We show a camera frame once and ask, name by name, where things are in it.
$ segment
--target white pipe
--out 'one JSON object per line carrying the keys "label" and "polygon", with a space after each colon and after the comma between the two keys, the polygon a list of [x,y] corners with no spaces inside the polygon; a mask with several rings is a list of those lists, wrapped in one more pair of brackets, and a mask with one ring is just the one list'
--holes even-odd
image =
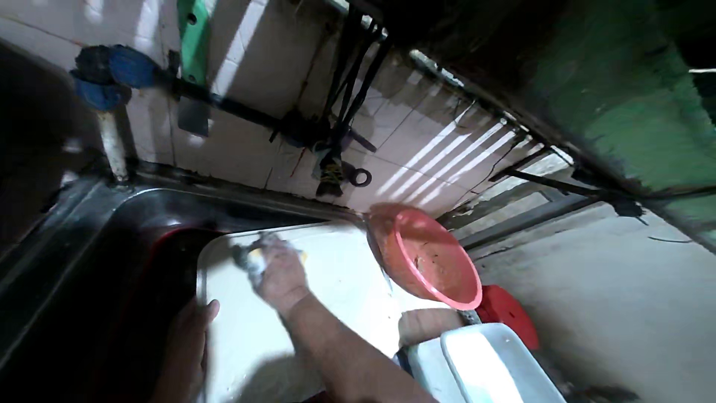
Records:
{"label": "white pipe", "polygon": [[105,147],[105,154],[110,161],[110,168],[118,182],[129,179],[127,173],[127,159],[125,158],[125,145],[117,132],[117,121],[112,111],[96,111],[97,120],[100,123],[100,134],[102,145]]}

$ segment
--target tiled wall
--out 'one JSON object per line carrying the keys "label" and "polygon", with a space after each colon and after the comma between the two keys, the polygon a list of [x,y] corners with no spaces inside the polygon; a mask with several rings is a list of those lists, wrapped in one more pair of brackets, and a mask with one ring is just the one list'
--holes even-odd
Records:
{"label": "tiled wall", "polygon": [[[337,43],[335,34],[324,35],[326,23],[337,19],[330,6],[321,0],[298,7],[287,0],[215,0],[207,6],[214,18],[209,81],[215,92],[276,117],[295,105],[305,115],[321,110]],[[169,49],[179,48],[175,0],[5,0],[0,15],[0,38],[63,70],[74,65],[83,44],[126,44],[161,65]],[[439,215],[488,186],[481,182],[511,145],[508,126],[469,108],[397,53],[372,87],[353,127],[379,149],[368,153],[354,143],[343,155],[371,171],[372,184],[349,185],[344,196],[328,201],[358,211],[376,202],[404,202]],[[314,196],[318,181],[310,176],[310,153],[299,161],[301,150],[268,142],[269,129],[220,111],[213,113],[209,137],[197,137],[176,127],[175,109],[158,91],[134,92],[127,115],[139,158]],[[521,146],[500,166],[528,148]]]}

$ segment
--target sink rim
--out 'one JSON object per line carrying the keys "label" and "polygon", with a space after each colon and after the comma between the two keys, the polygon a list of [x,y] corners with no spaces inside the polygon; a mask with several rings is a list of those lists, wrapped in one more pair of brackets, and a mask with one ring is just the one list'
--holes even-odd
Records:
{"label": "sink rim", "polygon": [[[13,352],[52,303],[68,275],[100,236],[115,212],[130,200],[156,191],[193,194],[263,210],[314,219],[339,219],[363,228],[367,226],[362,215],[344,207],[205,178],[182,169],[140,163],[128,186],[115,186],[106,169],[96,167],[63,189],[57,203],[45,218],[19,244],[0,257],[0,311],[10,311],[14,306],[6,303],[4,296],[23,274],[43,265],[43,250],[49,245],[57,248],[57,245],[62,244],[62,251],[66,252],[64,263],[57,267],[59,275],[52,287],[37,296],[37,309],[31,307],[32,313],[24,315],[16,323],[4,326],[5,334],[0,341],[0,371],[4,370]],[[82,231],[75,234],[73,229]],[[68,237],[68,233],[72,233],[73,237]]]}

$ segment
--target black ring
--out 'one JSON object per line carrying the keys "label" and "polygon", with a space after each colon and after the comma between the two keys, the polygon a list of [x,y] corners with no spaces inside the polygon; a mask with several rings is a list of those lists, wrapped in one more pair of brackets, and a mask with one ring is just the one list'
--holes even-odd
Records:
{"label": "black ring", "polygon": [[[361,183],[358,183],[358,175],[359,174],[365,174],[365,180]],[[363,168],[356,168],[351,172],[351,176],[348,178],[348,181],[351,183],[351,185],[355,187],[366,187],[370,185],[370,181],[373,180],[373,175],[368,172],[368,170]]]}

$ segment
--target person's arm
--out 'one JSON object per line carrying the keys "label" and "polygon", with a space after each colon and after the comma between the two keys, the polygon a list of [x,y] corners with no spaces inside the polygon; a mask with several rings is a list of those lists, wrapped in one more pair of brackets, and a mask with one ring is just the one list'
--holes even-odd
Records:
{"label": "person's arm", "polygon": [[435,402],[410,375],[316,299],[294,249],[279,241],[264,247],[263,253],[267,266],[258,294],[308,349],[334,398],[341,402]]}

